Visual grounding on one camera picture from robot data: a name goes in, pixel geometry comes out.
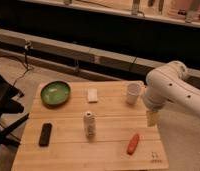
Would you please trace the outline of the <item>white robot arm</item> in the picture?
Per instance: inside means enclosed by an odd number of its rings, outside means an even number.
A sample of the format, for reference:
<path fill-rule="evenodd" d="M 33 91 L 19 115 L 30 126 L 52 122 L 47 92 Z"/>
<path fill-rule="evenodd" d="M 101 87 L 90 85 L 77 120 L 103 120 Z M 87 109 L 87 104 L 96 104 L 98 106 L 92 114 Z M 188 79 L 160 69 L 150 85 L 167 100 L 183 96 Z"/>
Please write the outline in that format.
<path fill-rule="evenodd" d="M 151 70 L 146 76 L 143 102 L 148 108 L 147 124 L 157 124 L 158 111 L 167 100 L 177 103 L 200 118 L 200 89 L 185 82 L 188 69 L 180 61 L 172 61 Z"/>

